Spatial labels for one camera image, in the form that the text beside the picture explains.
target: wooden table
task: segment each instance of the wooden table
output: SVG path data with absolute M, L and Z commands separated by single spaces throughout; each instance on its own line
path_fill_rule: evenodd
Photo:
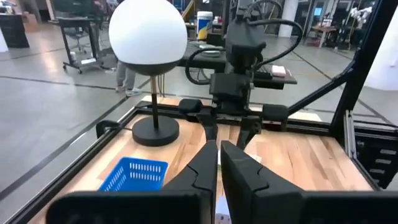
M 311 29 L 313 29 L 313 30 L 315 30 L 317 32 L 322 32 L 322 36 L 321 36 L 321 39 L 319 41 L 319 46 L 318 46 L 319 48 L 322 48 L 323 43 L 325 42 L 325 38 L 326 38 L 327 33 L 337 30 L 334 27 L 320 27 L 320 26 L 314 26 L 314 27 L 311 27 Z
M 150 96 L 143 100 L 150 101 Z M 159 98 L 159 103 L 177 105 L 179 99 Z M 146 117 L 137 115 L 126 126 Z M 296 119 L 319 120 L 312 113 L 295 113 Z M 124 156 L 166 161 L 169 167 L 164 183 L 173 179 L 205 143 L 205 132 L 198 123 L 178 120 L 180 136 L 162 147 L 141 146 L 131 132 L 122 130 L 76 175 L 56 197 L 79 190 L 97 190 L 112 168 Z M 218 125 L 217 141 L 236 144 L 238 126 Z M 245 152 L 261 158 L 261 163 L 291 183 L 305 190 L 372 190 L 355 165 L 333 138 L 307 134 L 277 133 L 262 130 L 247 145 Z M 217 198 L 223 195 L 221 174 L 218 174 Z M 29 223 L 45 223 L 44 207 Z

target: gray floor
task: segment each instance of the gray floor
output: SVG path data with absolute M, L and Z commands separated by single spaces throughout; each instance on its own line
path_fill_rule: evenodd
M 52 25 L 40 28 L 38 33 L 27 34 L 30 49 L 11 49 L 0 54 L 0 223 L 90 146 L 95 140 L 92 127 L 96 122 L 104 118 L 119 119 L 142 98 L 126 99 L 123 94 L 115 93 L 112 72 L 98 68 L 87 68 L 81 75 L 72 68 L 64 71 L 62 62 L 67 56 L 59 28 Z M 288 39 L 268 37 L 264 57 L 280 53 L 289 44 Z M 101 35 L 101 47 L 108 45 L 106 34 Z M 352 57 L 352 52 L 299 45 L 275 62 L 287 67 L 298 85 L 287 85 L 284 90 L 256 89 L 251 102 L 292 105 L 330 82 Z M 107 63 L 114 66 L 113 58 Z M 149 91 L 147 77 L 138 75 L 136 86 Z M 208 86 L 191 84 L 180 67 L 166 74 L 165 92 L 168 96 L 211 97 Z M 341 92 L 342 86 L 304 111 L 330 122 Z M 355 119 L 398 124 L 397 96 L 398 91 L 364 87 L 354 109 Z M 32 177 L 20 184 L 27 176 Z

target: white object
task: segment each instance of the white object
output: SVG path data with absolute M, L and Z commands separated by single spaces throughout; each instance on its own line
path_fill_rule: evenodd
M 95 58 L 89 58 L 89 59 L 86 59 L 86 60 L 82 60 L 81 64 L 85 65 L 85 64 L 88 64 L 88 63 L 96 62 L 96 61 L 97 61 L 97 59 L 95 59 Z
M 119 5 L 117 0 L 106 0 L 106 3 L 112 10 L 115 10 Z
M 283 66 L 273 65 L 271 68 L 272 76 L 276 77 L 285 77 L 286 76 L 286 69 Z
M 199 11 L 197 19 L 197 39 L 203 40 L 207 37 L 207 30 L 213 24 L 213 12 Z
M 357 28 L 362 29 L 363 24 L 366 23 L 371 13 L 372 7 L 367 7 L 361 10 L 358 10 L 358 8 L 355 7 L 349 12 L 349 16 L 356 19 L 358 21 Z
M 2 35 L 1 29 L 0 29 L 0 52 L 7 52 L 8 47 L 6 40 L 4 40 L 4 36 Z
M 282 12 L 282 19 L 294 21 L 296 16 L 299 0 L 285 0 L 284 11 Z M 292 35 L 292 26 L 280 25 L 279 37 L 290 37 Z
M 398 8 L 374 58 L 365 85 L 380 90 L 398 90 Z
M 138 88 L 133 88 L 132 90 L 126 90 L 126 96 L 136 96 L 140 95 L 142 93 L 142 90 Z
M 76 62 L 77 61 L 76 52 L 70 52 L 70 59 L 72 60 L 72 62 Z
M 321 26 L 323 27 L 330 27 L 331 26 L 331 21 L 332 19 L 324 19 L 321 23 Z
M 187 47 L 187 28 L 165 0 L 126 0 L 114 11 L 109 40 L 120 61 L 157 65 L 179 61 Z
M 213 47 L 216 47 L 216 46 L 211 45 L 211 44 L 199 45 L 199 49 L 207 49 L 207 48 L 213 48 Z M 219 57 L 221 55 L 221 52 L 219 50 L 209 50 L 206 52 L 202 52 L 201 55 L 205 56 L 205 57 Z

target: black metal frame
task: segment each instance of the black metal frame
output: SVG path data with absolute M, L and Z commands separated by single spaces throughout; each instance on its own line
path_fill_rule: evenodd
M 172 105 L 158 105 L 159 115 L 168 116 L 175 119 L 185 119 L 185 116 L 178 111 L 178 106 Z M 51 199 L 66 186 L 69 181 L 74 178 L 79 171 L 84 168 L 119 132 L 122 127 L 127 125 L 135 116 L 139 114 L 152 114 L 152 104 L 146 101 L 142 101 L 137 106 L 126 113 L 118 123 L 120 126 L 113 126 L 111 129 L 106 129 L 108 125 L 99 123 L 96 127 L 98 140 L 88 148 L 85 153 L 80 156 L 74 163 L 70 164 L 57 178 L 48 184 L 39 194 L 37 194 L 27 205 L 21 208 L 9 221 L 9 223 L 27 223 L 36 213 L 38 213 Z M 198 119 L 190 119 L 191 122 L 199 123 Z M 218 120 L 219 124 L 228 124 L 239 126 L 239 121 L 221 119 Z M 315 121 L 301 121 L 297 119 L 289 119 L 287 121 L 286 130 L 289 132 L 303 133 L 303 134 L 315 134 L 319 136 L 329 136 L 330 124 L 315 122 Z M 263 129 L 268 130 L 279 130 L 279 124 L 263 124 Z M 388 132 L 385 130 L 368 129 L 368 128 L 355 128 L 355 138 L 360 141 L 368 142 L 376 140 L 377 142 L 393 141 L 397 144 L 397 136 L 395 132 Z M 365 166 L 361 164 L 368 164 L 369 159 L 352 159 L 354 165 L 358 168 L 360 173 L 367 180 L 369 185 L 374 190 L 380 190 L 380 187 L 375 183 L 373 178 L 369 175 Z
M 376 7 L 376 15 L 371 20 L 370 29 L 364 38 L 363 46 L 357 51 L 353 62 L 348 68 L 342 74 L 335 77 L 330 83 L 289 108 L 289 114 L 292 114 L 346 82 L 345 89 L 343 90 L 332 122 L 328 124 L 288 119 L 286 131 L 319 136 L 332 136 L 336 138 L 341 145 L 344 145 L 344 117 L 347 111 L 350 112 L 353 110 L 358 100 L 368 71 L 370 70 L 397 5 L 397 1 L 379 1 Z M 178 112 L 177 106 L 160 104 L 158 105 L 158 109 L 159 115 L 184 119 L 184 116 Z M 125 116 L 119 120 L 121 124 L 120 127 L 104 130 L 105 126 L 99 124 L 97 127 L 98 140 L 55 180 L 49 183 L 48 186 L 26 206 L 21 208 L 9 222 L 27 223 L 37 212 L 48 204 L 51 199 L 53 199 L 54 196 L 56 196 L 59 191 L 61 191 L 61 189 L 64 188 L 64 186 L 118 134 L 118 132 L 120 132 L 121 127 L 127 125 L 137 114 L 152 114 L 151 104 L 148 102 L 140 102 L 133 110 L 125 114 Z M 217 122 L 220 124 L 239 125 L 239 121 L 227 119 L 218 120 Z M 263 124 L 262 128 L 279 130 L 280 125 Z M 386 188 L 398 170 L 397 132 L 384 129 L 354 127 L 354 138 L 356 141 L 354 142 L 356 146 L 356 156 L 351 157 L 354 165 L 374 190 Z

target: lamp shade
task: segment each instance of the lamp shade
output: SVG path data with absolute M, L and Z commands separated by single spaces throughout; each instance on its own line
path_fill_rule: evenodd
M 109 40 L 117 58 L 142 75 L 173 69 L 187 47 L 187 28 L 167 0 L 125 0 L 109 24 Z

